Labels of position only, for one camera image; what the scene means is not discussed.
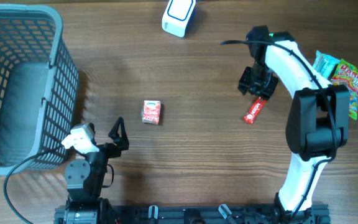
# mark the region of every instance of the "small red box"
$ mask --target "small red box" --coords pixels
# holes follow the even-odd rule
[[[142,109],[142,121],[144,123],[158,124],[160,122],[161,102],[145,100]]]

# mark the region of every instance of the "white object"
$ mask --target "white object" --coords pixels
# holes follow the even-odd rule
[[[321,87],[327,88],[328,85],[331,84],[331,82],[321,76],[304,58],[304,56],[299,51],[298,44],[296,44],[296,42],[283,40],[277,41],[275,43],[286,47],[297,54],[302,59],[302,61],[304,61],[311,72],[316,76],[317,81],[320,83]],[[292,98],[295,92],[298,90],[302,90],[304,88],[309,88],[311,90],[318,89],[317,85],[314,83],[314,81],[312,81],[304,66],[294,56],[290,55],[283,49],[272,45],[268,46],[266,49],[265,63],[268,68],[272,69],[278,75],[278,77],[285,85],[285,88],[287,88],[287,90],[290,92]]]
[[[184,37],[195,6],[196,0],[170,0],[162,16],[162,29],[178,37]]]
[[[70,130],[70,134],[63,139],[62,144],[65,146],[65,149],[73,146],[82,154],[99,152],[99,148],[92,143],[93,138],[94,132],[89,124],[79,124]]]
[[[299,56],[311,72],[316,76],[317,81],[322,88],[327,88],[331,85],[331,82],[320,75],[304,58],[298,48],[298,44],[294,41],[283,40],[275,42],[281,46],[284,46],[292,50],[297,56]],[[285,88],[290,92],[293,98],[294,94],[298,90],[309,88],[311,90],[317,90],[316,83],[311,79],[309,73],[304,66],[293,55],[290,55],[287,51],[280,49],[276,46],[269,45],[266,49],[265,63],[269,69],[272,69],[278,77],[281,79]],[[292,153],[290,168],[288,170],[287,178],[283,187],[278,193],[283,208],[287,211],[294,211],[302,199],[303,194],[306,192],[306,188],[309,184],[310,177],[313,173],[313,166],[323,159],[327,159],[326,156],[311,158],[305,162],[299,156],[299,154]],[[327,163],[322,163],[318,167],[318,171],[313,179],[310,191],[306,200],[303,202],[300,211],[304,211],[311,207],[311,198],[316,187],[317,181],[323,171],[324,166]]]
[[[296,209],[309,184],[314,169],[313,166],[323,159],[328,158],[326,156],[320,156],[311,158],[309,161],[305,162],[299,154],[292,153],[287,178],[285,179],[283,187],[278,192],[278,197],[280,198],[284,210],[294,211],[294,209]],[[314,188],[316,187],[320,174],[326,164],[327,163],[324,162],[318,166],[310,191],[299,211],[304,211],[311,207],[311,196],[313,195]]]

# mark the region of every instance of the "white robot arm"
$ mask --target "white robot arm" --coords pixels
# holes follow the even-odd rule
[[[287,32],[269,33],[266,26],[255,27],[247,40],[228,40],[222,44],[242,43],[255,58],[247,67],[239,90],[268,100],[278,78],[293,98],[286,126],[286,138],[292,151],[287,178],[275,206],[273,223],[299,223],[311,212],[311,198],[324,166],[336,156],[338,147],[347,141],[349,91],[332,86],[302,56],[294,38]],[[317,109],[327,111],[317,118]]]
[[[323,88],[327,88],[328,85],[331,84],[309,64],[309,62],[299,51],[298,44],[296,44],[296,42],[283,40],[276,42],[276,44],[282,45],[297,54],[313,72],[313,75],[316,76],[317,80]],[[287,88],[287,90],[290,92],[292,98],[294,97],[296,91],[303,90],[304,88],[318,90],[316,83],[314,83],[314,81],[311,79],[302,64],[294,56],[290,55],[283,49],[280,49],[276,46],[268,46],[266,49],[265,63],[266,66],[273,70],[281,79],[285,85],[285,88]],[[303,161],[299,154],[292,153],[287,178],[285,180],[284,186],[278,193],[280,201],[285,210],[294,211],[296,209],[296,206],[298,206],[302,199],[302,195],[305,193],[305,189],[307,188],[311,174],[313,173],[313,166],[315,166],[317,162],[326,159],[328,159],[327,156],[319,156],[311,158],[309,161]],[[312,180],[313,183],[311,185],[308,197],[303,202],[299,211],[304,211],[311,207],[311,196],[314,192],[314,188],[316,187],[320,174],[326,164],[327,162],[324,162],[318,167],[319,169],[316,176],[314,177],[314,180]]]

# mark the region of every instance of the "wood grain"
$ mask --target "wood grain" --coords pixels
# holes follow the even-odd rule
[[[63,38],[80,71],[75,123],[93,122],[96,141],[118,116],[131,143],[111,159],[116,177],[102,197],[114,205],[269,203],[290,161],[285,125],[291,98],[282,83],[253,125],[242,116],[255,97],[238,79],[253,59],[243,45],[253,26],[288,30],[312,62],[316,50],[358,68],[358,1],[210,1],[196,8],[184,39],[161,29],[165,2],[51,4],[64,20]],[[143,100],[164,104],[159,126],[143,124]],[[10,180],[17,209],[51,223],[65,203],[64,168],[26,171]],[[21,223],[7,206],[0,177],[0,223]],[[328,203],[333,223],[358,223],[358,120],[326,166],[313,199]]]

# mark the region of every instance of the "gray basket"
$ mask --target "gray basket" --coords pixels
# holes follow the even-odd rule
[[[78,71],[62,32],[51,7],[0,4],[0,175],[57,147],[70,131]],[[62,147],[16,172],[53,169],[65,158]]]

